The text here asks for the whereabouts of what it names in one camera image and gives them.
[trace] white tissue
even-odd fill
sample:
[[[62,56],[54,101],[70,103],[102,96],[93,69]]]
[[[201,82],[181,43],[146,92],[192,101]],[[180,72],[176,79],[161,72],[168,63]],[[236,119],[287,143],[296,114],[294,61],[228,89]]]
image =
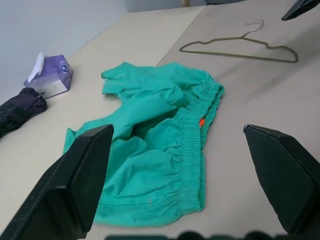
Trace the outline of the white tissue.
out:
[[[47,56],[44,55],[42,52],[39,53],[38,57],[36,58],[36,61],[35,61],[35,64],[34,64],[34,67],[33,67],[33,70],[32,72],[30,73],[30,75],[28,76],[28,83],[31,82],[32,79],[34,79],[34,77],[37,75],[37,74],[40,74],[42,69],[44,68],[44,62],[45,62],[45,58]]]

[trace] table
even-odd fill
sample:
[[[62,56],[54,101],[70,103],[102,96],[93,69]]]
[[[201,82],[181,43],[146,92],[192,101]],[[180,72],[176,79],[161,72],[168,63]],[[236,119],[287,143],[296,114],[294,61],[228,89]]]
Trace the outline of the table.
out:
[[[247,0],[206,6],[204,9],[157,11],[159,16],[154,18],[151,17],[153,14],[143,12],[139,13],[139,20],[129,14],[94,39],[70,59],[75,70],[70,92],[52,99],[52,107],[47,112],[0,139],[0,189],[5,193],[4,199],[0,200],[3,212],[0,227],[5,227],[40,175],[60,156],[65,128],[77,129],[83,122],[112,113],[119,107],[118,99],[100,95],[103,82],[99,75],[102,70],[123,61],[153,66],[176,61],[207,70],[225,86],[225,95],[204,150],[206,207],[202,212],[185,215],[177,222],[159,228],[93,225],[87,239],[102,240],[105,236],[119,234],[177,237],[187,230],[197,231],[206,237],[213,234],[242,237],[252,230],[272,235],[284,233],[258,182],[242,130],[245,124],[254,124],[287,133],[296,137],[320,160],[320,134],[317,131],[320,119],[320,15],[317,15],[317,9],[313,9],[297,19],[282,22],[282,15],[293,2]],[[249,38],[272,46],[293,48],[299,55],[299,62],[292,64],[179,52],[179,48],[189,42],[241,36],[255,27],[243,23],[255,19],[264,20],[265,25],[262,30],[249,34]],[[153,31],[156,38],[160,37],[164,42],[151,41],[155,36],[152,33],[147,35],[148,31]],[[131,47],[125,48],[128,44],[125,36],[131,37]],[[264,46],[242,41],[190,48],[270,57],[285,55],[284,52],[270,53]]]

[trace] tissue box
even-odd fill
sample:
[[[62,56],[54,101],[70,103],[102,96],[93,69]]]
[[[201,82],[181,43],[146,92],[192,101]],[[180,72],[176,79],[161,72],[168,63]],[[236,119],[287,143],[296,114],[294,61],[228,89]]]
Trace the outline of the tissue box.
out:
[[[43,55],[40,61],[41,67],[31,79],[29,76],[24,81],[25,87],[33,88],[44,99],[69,91],[73,70],[66,58],[63,55],[48,57]]]

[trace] gray coat hanger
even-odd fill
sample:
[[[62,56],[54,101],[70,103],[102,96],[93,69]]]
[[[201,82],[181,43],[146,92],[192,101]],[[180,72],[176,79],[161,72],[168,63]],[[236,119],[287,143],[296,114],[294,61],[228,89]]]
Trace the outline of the gray coat hanger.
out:
[[[248,31],[246,34],[242,35],[242,36],[236,36],[236,37],[222,37],[222,38],[214,38],[210,41],[193,41],[190,42],[184,46],[182,46],[179,51],[182,53],[191,53],[191,54],[206,54],[206,55],[217,55],[217,56],[226,56],[226,57],[237,57],[237,58],[246,58],[246,59],[259,59],[259,60],[266,60],[266,61],[273,61],[273,62],[281,62],[281,63],[290,63],[290,64],[295,64],[298,62],[299,57],[298,54],[296,53],[296,51],[294,51],[293,49],[291,49],[290,47],[287,46],[270,46],[269,43],[265,42],[265,41],[259,41],[259,40],[255,40],[255,39],[251,39],[251,38],[247,38],[245,36],[247,36],[249,33],[255,32],[255,31],[259,31],[260,29],[262,29],[264,27],[265,22],[261,19],[257,19],[257,20],[252,20],[252,21],[248,21],[245,23],[245,25],[250,25],[250,24],[254,24],[257,21],[261,22],[261,25],[255,29],[252,29],[250,31]],[[289,51],[290,53],[292,53],[295,57],[295,60],[286,60],[286,59],[279,59],[279,58],[271,58],[271,57],[262,57],[262,56],[250,56],[250,55],[241,55],[241,54],[232,54],[232,53],[224,53],[224,52],[214,52],[214,51],[191,51],[191,50],[184,50],[184,48],[194,45],[194,44],[202,44],[202,45],[207,45],[213,42],[218,42],[218,41],[227,41],[227,40],[235,40],[235,39],[242,39],[242,40],[246,40],[249,42],[254,42],[257,44],[262,44],[265,45],[265,47],[267,49],[285,49],[287,51]]]

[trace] gray wall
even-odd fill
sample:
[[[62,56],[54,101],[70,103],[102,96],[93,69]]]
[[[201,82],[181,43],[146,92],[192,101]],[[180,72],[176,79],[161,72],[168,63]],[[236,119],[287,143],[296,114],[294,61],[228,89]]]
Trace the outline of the gray wall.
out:
[[[24,87],[39,52],[68,58],[127,11],[178,7],[181,0],[0,0],[0,104]]]

